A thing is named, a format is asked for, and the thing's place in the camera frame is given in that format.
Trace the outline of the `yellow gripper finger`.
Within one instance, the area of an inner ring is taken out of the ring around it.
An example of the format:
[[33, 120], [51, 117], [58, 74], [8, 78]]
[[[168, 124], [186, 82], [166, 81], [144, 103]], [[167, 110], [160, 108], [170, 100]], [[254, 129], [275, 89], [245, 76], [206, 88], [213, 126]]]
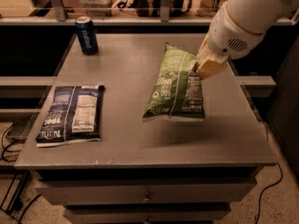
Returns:
[[202, 56], [198, 61], [198, 67], [195, 73], [201, 79], [213, 77], [224, 71], [227, 67], [227, 57], [209, 53], [207, 56]]
[[197, 52], [197, 58], [199, 60], [204, 60], [207, 55], [208, 55], [208, 35], [205, 36], [200, 46], [200, 49]]

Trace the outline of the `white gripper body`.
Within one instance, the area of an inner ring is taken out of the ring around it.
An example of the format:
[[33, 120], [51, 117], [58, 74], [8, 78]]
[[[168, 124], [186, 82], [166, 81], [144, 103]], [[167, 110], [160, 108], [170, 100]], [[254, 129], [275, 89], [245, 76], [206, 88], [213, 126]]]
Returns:
[[210, 23], [208, 47], [220, 56], [240, 59], [247, 56], [263, 40], [264, 34], [244, 30], [234, 20], [224, 3]]

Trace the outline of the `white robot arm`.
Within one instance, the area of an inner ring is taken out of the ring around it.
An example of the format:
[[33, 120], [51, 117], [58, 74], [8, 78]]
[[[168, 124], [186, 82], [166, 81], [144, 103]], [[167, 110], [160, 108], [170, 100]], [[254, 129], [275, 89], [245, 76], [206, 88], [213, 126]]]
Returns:
[[228, 0], [212, 19], [193, 71], [201, 79], [247, 56], [279, 19], [299, 8], [299, 0]]

